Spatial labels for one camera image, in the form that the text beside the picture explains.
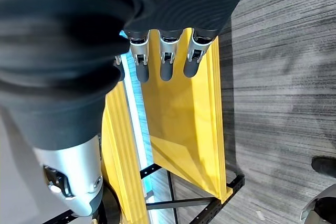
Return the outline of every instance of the metal bar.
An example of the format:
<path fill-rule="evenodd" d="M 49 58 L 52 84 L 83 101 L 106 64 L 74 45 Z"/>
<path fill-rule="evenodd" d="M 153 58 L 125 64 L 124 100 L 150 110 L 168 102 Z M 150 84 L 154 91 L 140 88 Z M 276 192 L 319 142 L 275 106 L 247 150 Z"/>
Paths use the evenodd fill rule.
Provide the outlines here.
<path fill-rule="evenodd" d="M 146 193 L 145 200 L 148 200 L 152 196 L 154 196 L 154 192 L 153 192 L 153 190 L 150 190 L 149 192 Z"/>
<path fill-rule="evenodd" d="M 238 175 L 231 183 L 227 184 L 228 187 L 233 189 L 232 195 L 223 203 L 219 199 L 214 199 L 207 205 L 202 212 L 193 219 L 190 224 L 207 224 L 209 223 L 221 209 L 232 199 L 232 197 L 241 189 L 245 183 L 244 175 Z"/>
<path fill-rule="evenodd" d="M 73 216 L 72 214 L 73 214 L 73 211 L 71 210 L 65 211 L 61 213 L 60 215 L 53 217 L 52 219 L 44 222 L 43 224 L 67 224 L 77 218 Z"/>
<path fill-rule="evenodd" d="M 172 184 L 172 177 L 170 172 L 167 170 L 167 176 L 168 176 L 168 185 L 169 185 L 169 191 L 170 191 L 170 197 L 172 198 L 172 201 L 175 201 L 175 197 L 174 197 L 174 190 L 173 190 L 173 184 Z M 177 219 L 177 212 L 176 212 L 176 208 L 173 208 L 173 212 L 174 212 L 174 219 L 175 219 L 175 224 L 179 224 L 178 219 Z"/>
<path fill-rule="evenodd" d="M 140 177 L 141 177 L 141 179 L 147 177 L 148 175 L 151 175 L 153 172 L 156 172 L 160 168 L 161 168 L 160 165 L 152 164 L 152 165 L 146 167 L 145 169 L 142 169 L 140 171 Z"/>
<path fill-rule="evenodd" d="M 181 200 L 169 200 L 155 203 L 147 203 L 147 210 L 154 209 L 166 209 L 166 208 L 178 208 L 178 207 L 192 207 L 209 204 L 214 197 L 209 198 L 196 198 L 196 199 L 181 199 Z"/>

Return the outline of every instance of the black object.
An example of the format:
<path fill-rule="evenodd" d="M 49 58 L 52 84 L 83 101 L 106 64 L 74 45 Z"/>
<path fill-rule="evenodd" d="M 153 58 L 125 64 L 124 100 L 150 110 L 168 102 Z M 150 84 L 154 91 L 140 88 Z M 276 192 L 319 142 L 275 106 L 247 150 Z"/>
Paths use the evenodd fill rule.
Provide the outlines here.
<path fill-rule="evenodd" d="M 160 30 L 160 36 L 166 42 L 171 42 L 169 41 L 169 39 L 171 39 L 172 41 L 176 41 L 177 39 L 180 38 L 182 33 L 183 33 L 182 29 L 173 31 Z"/>
<path fill-rule="evenodd" d="M 336 224 L 336 198 L 324 197 L 317 200 L 314 211 L 328 223 Z"/>
<path fill-rule="evenodd" d="M 193 199 L 179 199 L 175 200 L 172 197 L 172 200 L 168 201 L 161 201 L 155 203 L 147 203 L 146 208 L 147 210 L 154 210 L 154 209 L 166 209 L 166 208 L 173 208 L 173 210 L 179 207 L 192 207 L 192 206 L 201 206 L 207 205 L 212 202 L 215 198 L 208 197 L 208 198 L 193 198 Z"/>
<path fill-rule="evenodd" d="M 104 96 L 120 78 L 108 64 L 128 51 L 120 30 L 221 30 L 238 2 L 0 0 L 0 104 L 33 147 L 82 144 L 100 131 Z M 143 81 L 147 68 L 137 67 Z"/>
<path fill-rule="evenodd" d="M 121 207 L 116 192 L 104 181 L 102 200 L 92 219 L 96 219 L 98 224 L 119 224 L 121 217 Z M 44 222 L 43 224 L 68 224 L 77 219 L 75 213 L 67 210 L 60 215 Z"/>
<path fill-rule="evenodd" d="M 148 175 L 151 175 L 153 172 L 156 172 L 157 170 L 161 169 L 160 165 L 152 164 L 145 169 L 140 171 L 140 177 L 141 179 L 147 177 Z"/>
<path fill-rule="evenodd" d="M 161 166 L 157 164 L 152 164 L 140 171 L 140 177 L 141 179 L 143 179 L 159 169 L 161 169 Z M 172 200 L 147 203 L 146 207 L 147 210 L 165 209 L 165 208 L 175 209 L 174 219 L 176 224 L 178 224 L 179 222 L 177 219 L 176 208 L 199 206 L 205 204 L 208 205 L 190 223 L 191 224 L 209 223 L 219 213 L 219 211 L 232 199 L 232 197 L 243 187 L 245 183 L 245 176 L 237 175 L 237 177 L 234 180 L 232 180 L 231 183 L 227 184 L 228 187 L 233 189 L 233 193 L 223 204 L 219 199 L 215 197 L 175 200 L 170 172 L 167 171 L 167 175 Z M 118 221 L 120 220 L 121 208 L 119 205 L 119 201 L 117 199 L 118 197 L 113 191 L 113 189 L 111 189 L 110 186 L 104 182 L 104 193 L 102 203 L 99 206 L 97 212 L 93 214 L 93 218 L 96 218 L 98 220 L 98 224 L 119 223 Z M 76 219 L 76 217 L 73 216 L 73 214 L 74 213 L 71 210 L 68 210 L 43 224 L 67 224 L 70 221 Z"/>
<path fill-rule="evenodd" d="M 140 82 L 147 82 L 149 79 L 148 64 L 144 65 L 143 62 L 139 62 L 139 65 L 135 66 L 136 75 Z"/>
<path fill-rule="evenodd" d="M 91 206 L 91 209 L 92 209 L 92 212 L 91 214 L 94 214 L 94 212 L 96 212 L 98 210 L 98 208 L 101 206 L 101 204 L 103 203 L 103 195 L 104 195 L 104 191 L 107 191 L 104 187 L 104 185 L 100 188 L 98 194 L 90 201 L 90 206 Z M 111 197 L 112 199 L 111 200 L 118 200 L 118 198 L 114 197 L 114 195 Z"/>
<path fill-rule="evenodd" d="M 125 79 L 125 70 L 122 61 L 120 62 L 119 65 L 114 61 L 113 66 L 115 66 L 120 72 L 119 81 L 123 81 Z"/>
<path fill-rule="evenodd" d="M 124 29 L 125 34 L 127 35 L 128 39 L 133 41 L 135 44 L 144 43 L 147 39 L 149 30 L 145 31 L 129 31 Z"/>
<path fill-rule="evenodd" d="M 172 199 L 172 202 L 175 201 L 175 196 L 174 196 L 174 190 L 173 190 L 173 183 L 172 183 L 172 177 L 169 171 L 167 171 L 167 177 L 168 177 L 168 186 L 169 186 L 169 192 L 170 192 L 170 197 Z M 175 207 L 173 206 L 173 213 L 174 213 L 174 220 L 175 224 L 179 224 L 178 218 L 177 218 L 177 212 L 176 212 L 176 204 L 174 204 Z"/>
<path fill-rule="evenodd" d="M 48 166 L 43 166 L 43 171 L 46 177 L 47 185 L 53 185 L 58 187 L 64 197 L 73 197 L 69 185 L 68 177 L 58 170 L 50 168 Z"/>
<path fill-rule="evenodd" d="M 194 40 L 200 44 L 207 44 L 213 41 L 220 32 L 220 30 L 195 28 Z"/>
<path fill-rule="evenodd" d="M 311 167 L 317 173 L 336 178 L 336 158 L 334 157 L 313 157 Z"/>
<path fill-rule="evenodd" d="M 60 215 L 44 222 L 43 224 L 67 224 L 71 221 L 73 221 L 74 219 L 77 219 L 76 216 L 73 215 L 73 211 L 68 210 L 65 211 L 63 213 L 61 213 Z"/>

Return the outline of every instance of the gray carpet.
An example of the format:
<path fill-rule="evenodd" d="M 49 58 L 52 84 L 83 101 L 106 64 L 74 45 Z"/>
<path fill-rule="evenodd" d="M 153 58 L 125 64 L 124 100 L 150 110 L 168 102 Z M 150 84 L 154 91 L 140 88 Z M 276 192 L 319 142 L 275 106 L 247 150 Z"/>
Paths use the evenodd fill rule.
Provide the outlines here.
<path fill-rule="evenodd" d="M 336 183 L 310 166 L 336 157 L 336 2 L 241 0 L 219 41 L 226 163 L 246 185 L 212 223 L 300 223 L 305 204 Z M 173 182 L 179 199 L 203 195 Z M 169 197 L 163 182 L 153 187 Z M 179 209 L 179 222 L 202 208 Z"/>

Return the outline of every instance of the robotic hand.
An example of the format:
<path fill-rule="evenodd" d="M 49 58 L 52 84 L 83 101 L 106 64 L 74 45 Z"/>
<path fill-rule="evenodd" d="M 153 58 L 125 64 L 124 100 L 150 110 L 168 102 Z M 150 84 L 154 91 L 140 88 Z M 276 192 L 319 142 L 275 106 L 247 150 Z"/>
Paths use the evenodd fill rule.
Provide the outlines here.
<path fill-rule="evenodd" d="M 34 149 L 50 191 L 77 215 L 92 215 L 102 199 L 97 134 L 105 94 L 123 79 L 118 56 L 131 44 L 146 82 L 148 31 L 158 29 L 168 81 L 177 42 L 192 27 L 184 67 L 192 77 L 238 2 L 0 0 L 0 105 Z"/>

